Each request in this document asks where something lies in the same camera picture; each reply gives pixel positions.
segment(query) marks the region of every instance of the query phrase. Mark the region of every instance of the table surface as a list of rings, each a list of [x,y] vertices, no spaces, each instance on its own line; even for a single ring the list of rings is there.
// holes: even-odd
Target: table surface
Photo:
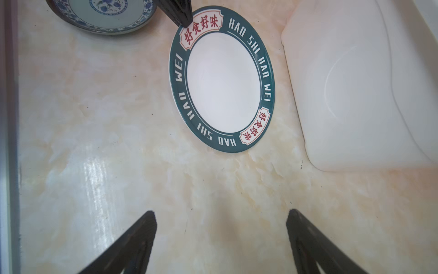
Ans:
[[[160,9],[134,33],[97,36],[45,1],[19,0],[22,272],[76,273],[153,210],[148,273],[295,273],[292,208],[370,273],[436,272],[438,170],[326,173],[309,162],[280,39],[298,2],[192,0],[241,14],[272,61],[271,124],[228,154],[175,107],[177,26]]]

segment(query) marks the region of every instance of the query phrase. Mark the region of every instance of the cream marble surface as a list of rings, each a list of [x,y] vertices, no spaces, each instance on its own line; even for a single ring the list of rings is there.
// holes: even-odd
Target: cream marble surface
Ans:
[[[307,159],[280,41],[297,2],[192,0],[240,13],[272,60],[271,124],[227,154],[175,107],[177,27],[161,10],[109,37],[20,0],[22,272],[76,273],[154,210],[148,273],[295,273],[285,222],[297,208],[370,273],[436,273],[437,170],[324,173]]]

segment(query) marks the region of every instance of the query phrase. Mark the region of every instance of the white plate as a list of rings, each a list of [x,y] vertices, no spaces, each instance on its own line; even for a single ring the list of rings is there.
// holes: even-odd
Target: white plate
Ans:
[[[238,13],[217,6],[179,27],[169,60],[176,105],[190,130],[210,147],[241,152],[271,120],[275,83],[266,48]]]

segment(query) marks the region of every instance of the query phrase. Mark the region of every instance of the blue floral pattern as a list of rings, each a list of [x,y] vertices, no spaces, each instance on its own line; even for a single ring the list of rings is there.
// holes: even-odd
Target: blue floral pattern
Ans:
[[[134,23],[122,27],[122,28],[101,28],[101,27],[97,27],[94,25],[91,25],[85,21],[83,21],[82,19],[80,19],[71,9],[70,7],[70,0],[54,0],[54,3],[56,5],[56,7],[59,9],[59,11],[65,15],[70,21],[68,21],[69,23],[72,23],[74,25],[77,25],[80,28],[89,30],[91,32],[96,32],[96,33],[118,33],[118,32],[128,32],[129,30],[138,28],[139,26],[143,25],[147,20],[149,20],[152,15],[154,14],[155,10],[156,10],[156,5],[152,2],[152,0],[143,0],[144,1],[144,9],[143,9],[143,14],[141,15],[141,17],[135,21]]]
[[[121,14],[128,7],[128,0],[90,0],[90,6],[104,15]]]

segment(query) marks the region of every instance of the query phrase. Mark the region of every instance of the plate center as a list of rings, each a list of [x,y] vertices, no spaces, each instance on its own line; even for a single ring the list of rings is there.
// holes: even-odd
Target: plate center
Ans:
[[[230,35],[201,37],[190,53],[187,84],[199,115],[215,129],[246,128],[258,111],[260,79],[250,53]]]
[[[144,0],[68,0],[72,11],[83,21],[100,28],[122,28],[137,21]]]

